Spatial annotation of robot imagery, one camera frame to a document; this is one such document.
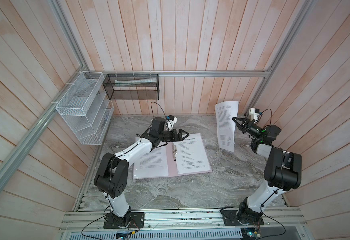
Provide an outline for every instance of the document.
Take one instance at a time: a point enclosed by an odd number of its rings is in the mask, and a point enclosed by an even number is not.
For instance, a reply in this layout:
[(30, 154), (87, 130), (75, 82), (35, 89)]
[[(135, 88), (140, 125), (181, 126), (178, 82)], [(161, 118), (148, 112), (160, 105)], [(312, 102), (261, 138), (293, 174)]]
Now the document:
[(166, 147), (157, 147), (134, 163), (133, 179), (168, 176)]
[(238, 115), (239, 101), (227, 101), (215, 105), (216, 123), (218, 127), (219, 148), (234, 151), (235, 122)]
[(200, 133), (190, 134), (181, 142), (174, 142), (178, 174), (211, 171)]

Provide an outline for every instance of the metal binder clip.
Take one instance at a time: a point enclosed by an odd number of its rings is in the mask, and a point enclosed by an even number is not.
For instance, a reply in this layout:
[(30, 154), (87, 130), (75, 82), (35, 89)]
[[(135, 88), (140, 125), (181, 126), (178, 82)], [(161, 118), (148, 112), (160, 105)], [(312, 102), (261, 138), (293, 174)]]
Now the metal binder clip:
[(175, 154), (177, 154), (177, 152), (176, 152), (176, 146), (172, 143), (172, 156), (173, 156), (173, 158), (174, 158), (174, 161), (176, 161)]

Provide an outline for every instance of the black joint motor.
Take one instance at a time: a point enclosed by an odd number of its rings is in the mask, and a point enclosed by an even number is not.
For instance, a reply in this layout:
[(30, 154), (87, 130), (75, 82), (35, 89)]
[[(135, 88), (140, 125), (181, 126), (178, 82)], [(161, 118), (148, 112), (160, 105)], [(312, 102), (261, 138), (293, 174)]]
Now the black joint motor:
[(115, 155), (106, 153), (101, 159), (93, 184), (111, 198), (121, 195), (127, 185), (129, 163)]

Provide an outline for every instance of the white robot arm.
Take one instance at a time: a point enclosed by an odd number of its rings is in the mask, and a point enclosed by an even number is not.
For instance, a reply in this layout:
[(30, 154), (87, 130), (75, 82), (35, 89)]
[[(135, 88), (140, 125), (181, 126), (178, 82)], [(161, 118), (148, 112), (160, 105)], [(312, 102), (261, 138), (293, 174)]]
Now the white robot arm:
[(253, 152), (267, 158), (264, 169), (264, 181), (256, 192), (241, 202), (236, 217), (240, 224), (248, 225), (259, 222), (264, 209), (277, 196), (296, 189), (301, 182), (302, 157), (272, 146), (272, 142), (281, 129), (275, 125), (261, 128), (255, 124), (259, 117), (259, 109), (250, 109), (249, 118), (232, 118), (242, 133), (248, 132), (253, 137)]
[(106, 153), (103, 156), (93, 183), (104, 194), (112, 207), (111, 213), (106, 216), (104, 228), (129, 226), (133, 216), (131, 216), (131, 208), (123, 192), (127, 184), (128, 168), (144, 154), (156, 147), (163, 146), (159, 146), (160, 142), (177, 142), (187, 138), (188, 132), (182, 129), (177, 132), (172, 129), (176, 121), (177, 118), (172, 115), (167, 116), (166, 119), (156, 117), (152, 121), (152, 127), (149, 127), (134, 144), (123, 151), (115, 154)]

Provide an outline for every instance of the white wire basket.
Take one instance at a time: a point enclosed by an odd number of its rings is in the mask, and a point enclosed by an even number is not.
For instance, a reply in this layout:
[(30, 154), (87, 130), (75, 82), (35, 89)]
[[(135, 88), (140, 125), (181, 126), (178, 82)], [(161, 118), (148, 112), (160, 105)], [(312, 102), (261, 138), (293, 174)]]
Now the white wire basket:
[(112, 106), (111, 109), (106, 109), (104, 111), (104, 114), (100, 118), (100, 124), (96, 128), (96, 131), (94, 134), (91, 134), (87, 137), (80, 138), (79, 141), (81, 144), (89, 144), (89, 145), (101, 145), (103, 142), (103, 139), (105, 137), (106, 128), (108, 124), (110, 123), (111, 116), (113, 114), (113, 110), (115, 108)]
[(81, 144), (102, 144), (115, 109), (107, 108), (110, 100), (105, 91), (97, 94), (103, 81), (102, 73), (80, 73), (56, 106)]
[(85, 116), (103, 81), (103, 73), (81, 72), (57, 104), (57, 112), (60, 115)]

